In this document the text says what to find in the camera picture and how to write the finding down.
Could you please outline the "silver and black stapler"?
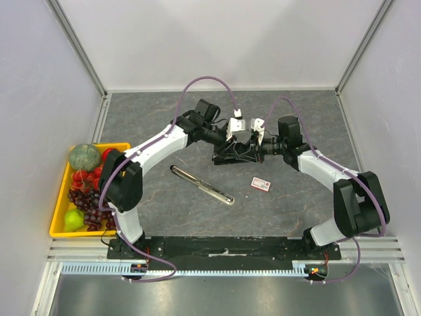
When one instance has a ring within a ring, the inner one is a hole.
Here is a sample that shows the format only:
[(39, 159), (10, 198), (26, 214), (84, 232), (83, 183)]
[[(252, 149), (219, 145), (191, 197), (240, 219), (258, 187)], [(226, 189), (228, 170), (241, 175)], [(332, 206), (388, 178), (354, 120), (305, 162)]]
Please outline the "silver and black stapler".
[(188, 181), (189, 183), (194, 184), (198, 189), (204, 191), (206, 194), (216, 198), (218, 201), (225, 203), (226, 205), (233, 205), (235, 203), (235, 197), (223, 192), (222, 190), (215, 188), (213, 185), (205, 182), (204, 180), (194, 176), (193, 174), (182, 170), (176, 165), (170, 166), (170, 171), (172, 174)]

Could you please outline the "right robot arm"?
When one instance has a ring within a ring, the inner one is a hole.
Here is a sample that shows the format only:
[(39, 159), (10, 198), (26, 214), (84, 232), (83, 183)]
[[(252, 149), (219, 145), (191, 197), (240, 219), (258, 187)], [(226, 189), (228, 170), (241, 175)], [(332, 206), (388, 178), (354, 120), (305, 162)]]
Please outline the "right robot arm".
[(333, 215), (303, 233), (301, 251), (316, 259), (325, 246), (356, 236), (371, 236), (372, 230), (385, 228), (390, 214), (379, 178), (373, 172), (357, 172), (332, 161), (305, 142), (299, 120), (293, 116), (278, 119), (278, 135), (264, 139), (265, 121), (251, 119), (251, 143), (259, 161), (265, 155), (281, 155), (284, 162), (306, 174), (333, 194)]

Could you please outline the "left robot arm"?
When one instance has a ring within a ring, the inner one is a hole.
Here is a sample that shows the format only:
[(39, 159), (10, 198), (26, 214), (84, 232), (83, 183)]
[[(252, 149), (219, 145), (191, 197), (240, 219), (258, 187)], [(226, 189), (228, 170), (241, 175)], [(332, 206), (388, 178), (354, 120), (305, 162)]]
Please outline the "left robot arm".
[(114, 149), (107, 155), (99, 188), (115, 214), (117, 234), (124, 240), (121, 250), (130, 259), (139, 258), (145, 249), (136, 209), (143, 195), (143, 177), (163, 159), (195, 142), (206, 142), (217, 151), (228, 146), (233, 140), (231, 127), (235, 131), (244, 129), (243, 117), (236, 109), (219, 128), (214, 121), (219, 113), (218, 106), (201, 99), (194, 110), (176, 117), (148, 141), (127, 152)]

